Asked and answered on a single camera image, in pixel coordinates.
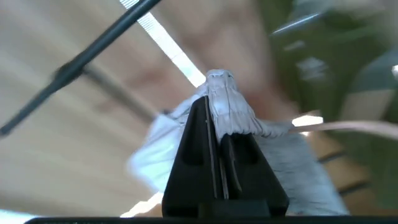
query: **black pole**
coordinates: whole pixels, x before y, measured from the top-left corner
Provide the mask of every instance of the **black pole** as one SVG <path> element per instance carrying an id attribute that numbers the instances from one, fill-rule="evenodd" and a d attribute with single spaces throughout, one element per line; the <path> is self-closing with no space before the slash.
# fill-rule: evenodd
<path id="1" fill-rule="evenodd" d="M 86 64 L 90 63 L 105 48 L 112 44 L 121 34 L 130 28 L 137 20 L 151 10 L 160 0 L 141 0 L 105 32 L 103 32 L 92 44 L 78 54 L 70 62 L 61 66 L 55 72 L 54 80 L 33 97 L 8 123 L 0 128 L 0 136 L 8 135 L 21 121 L 36 110 L 51 94 L 65 87 L 78 78 Z"/>

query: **black cable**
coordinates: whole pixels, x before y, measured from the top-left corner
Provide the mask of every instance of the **black cable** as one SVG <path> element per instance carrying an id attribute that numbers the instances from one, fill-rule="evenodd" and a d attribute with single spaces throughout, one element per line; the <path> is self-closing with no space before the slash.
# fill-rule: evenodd
<path id="1" fill-rule="evenodd" d="M 112 44 L 121 34 L 130 28 L 137 20 L 152 9 L 160 0 L 141 0 L 105 32 L 103 32 L 92 44 L 78 54 L 70 62 L 61 66 L 55 72 L 54 80 L 33 97 L 8 123 L 0 128 L 0 137 L 8 135 L 19 123 L 36 110 L 51 94 L 67 86 L 78 78 L 86 64 L 90 63 L 105 48 Z"/>

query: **bright light strip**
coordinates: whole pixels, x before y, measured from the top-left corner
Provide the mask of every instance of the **bright light strip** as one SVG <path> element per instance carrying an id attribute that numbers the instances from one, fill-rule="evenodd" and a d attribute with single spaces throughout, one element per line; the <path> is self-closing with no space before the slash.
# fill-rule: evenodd
<path id="1" fill-rule="evenodd" d="M 130 211 L 123 213 L 121 218 L 131 218 L 140 213 L 149 212 L 156 205 L 162 203 L 163 193 L 157 192 L 146 202 L 138 202 Z"/>
<path id="2" fill-rule="evenodd" d="M 126 9 L 129 9 L 138 2 L 138 0 L 119 1 Z M 192 63 L 169 33 L 150 12 L 138 19 L 138 23 L 163 50 L 169 59 L 171 59 L 175 66 L 180 69 L 193 86 L 198 87 L 206 81 L 205 76 Z"/>
<path id="3" fill-rule="evenodd" d="M 296 127 L 299 126 L 306 126 L 306 125 L 312 125 L 312 124 L 322 124 L 323 123 L 323 118 L 320 116 L 310 116 L 310 115 L 304 115 L 298 118 L 295 118 L 292 121 L 293 125 Z M 308 132 L 303 132 L 301 133 L 305 136 L 308 136 Z"/>

